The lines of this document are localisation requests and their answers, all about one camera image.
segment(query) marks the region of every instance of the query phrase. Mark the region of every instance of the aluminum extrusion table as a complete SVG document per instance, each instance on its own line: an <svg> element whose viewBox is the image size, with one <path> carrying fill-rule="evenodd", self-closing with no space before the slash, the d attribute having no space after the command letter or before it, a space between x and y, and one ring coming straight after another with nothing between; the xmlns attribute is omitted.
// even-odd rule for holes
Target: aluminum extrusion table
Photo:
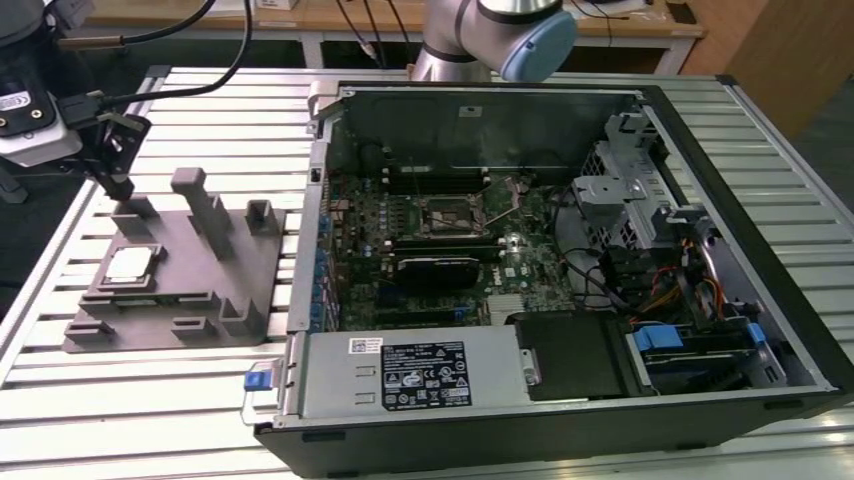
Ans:
<svg viewBox="0 0 854 480"><path fill-rule="evenodd" d="M141 90L203 85L219 69L176 68ZM283 353L289 279L319 79L403 80L371 71L243 70L204 97L135 105L151 130L133 165L160 209L176 167L204 167L227 208L267 198L287 209L269 338L251 348L69 355L63 331L115 231L113 202L87 183L0 327L0 471L4 479L289 478L243 425L243 372ZM807 298L854 358L854 217L738 87L710 77L559 75L552 82L658 84L674 102ZM690 182L675 177L691 197ZM275 398L256 395L257 412ZM566 462L407 474L406 478L850 478L854 410L770 425L722 446Z"/></svg>

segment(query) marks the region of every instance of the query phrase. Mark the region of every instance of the blue latch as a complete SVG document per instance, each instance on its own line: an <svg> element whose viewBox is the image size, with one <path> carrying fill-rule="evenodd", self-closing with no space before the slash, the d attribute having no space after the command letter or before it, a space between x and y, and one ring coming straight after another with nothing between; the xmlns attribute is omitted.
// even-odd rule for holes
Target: blue latch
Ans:
<svg viewBox="0 0 854 480"><path fill-rule="evenodd" d="M747 333L750 333L750 338L752 339L752 343L759 345L764 343L764 331L758 323L747 324Z"/></svg>
<svg viewBox="0 0 854 480"><path fill-rule="evenodd" d="M272 390L272 370L245 372L243 377L243 390L247 392Z"/></svg>
<svg viewBox="0 0 854 480"><path fill-rule="evenodd" d="M679 348L683 346L682 337L672 325L652 325L642 327L632 333L638 350L642 352L654 348Z"/></svg>

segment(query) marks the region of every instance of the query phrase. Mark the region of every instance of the warning label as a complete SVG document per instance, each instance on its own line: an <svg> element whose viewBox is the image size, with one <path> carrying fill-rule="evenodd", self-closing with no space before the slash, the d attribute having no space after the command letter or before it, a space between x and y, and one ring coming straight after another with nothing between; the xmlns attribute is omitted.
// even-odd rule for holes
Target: warning label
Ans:
<svg viewBox="0 0 854 480"><path fill-rule="evenodd" d="M386 410L471 405L463 342L384 345L382 350Z"/></svg>

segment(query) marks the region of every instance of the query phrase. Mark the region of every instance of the white label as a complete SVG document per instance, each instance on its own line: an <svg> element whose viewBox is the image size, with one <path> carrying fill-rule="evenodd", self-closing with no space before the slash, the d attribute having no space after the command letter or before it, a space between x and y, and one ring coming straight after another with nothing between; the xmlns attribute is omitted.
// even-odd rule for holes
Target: white label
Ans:
<svg viewBox="0 0 854 480"><path fill-rule="evenodd" d="M443 397L466 397L468 396L467 388L447 388L442 391Z"/></svg>
<svg viewBox="0 0 854 480"><path fill-rule="evenodd" d="M32 98L29 98L29 92L27 90L13 93L11 95L0 97L0 112L8 112L9 110L15 110L16 108L25 107L31 103Z"/></svg>
<svg viewBox="0 0 854 480"><path fill-rule="evenodd" d="M348 351L351 355L360 353L379 353L382 346L382 338L351 338Z"/></svg>

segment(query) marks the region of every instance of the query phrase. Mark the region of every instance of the robot end effector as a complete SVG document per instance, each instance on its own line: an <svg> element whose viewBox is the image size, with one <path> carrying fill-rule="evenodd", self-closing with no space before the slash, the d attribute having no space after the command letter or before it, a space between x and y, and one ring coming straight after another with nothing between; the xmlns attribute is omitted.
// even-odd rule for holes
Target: robot end effector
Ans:
<svg viewBox="0 0 854 480"><path fill-rule="evenodd" d="M576 26L562 0L431 0L412 79L542 82L572 49Z"/></svg>
<svg viewBox="0 0 854 480"><path fill-rule="evenodd" d="M35 167L48 162L96 180L107 195L133 192L131 163L151 123L121 115L91 90L80 60L57 48L67 20L79 20L88 1L0 2L0 158ZM63 16L63 9L69 15Z"/></svg>

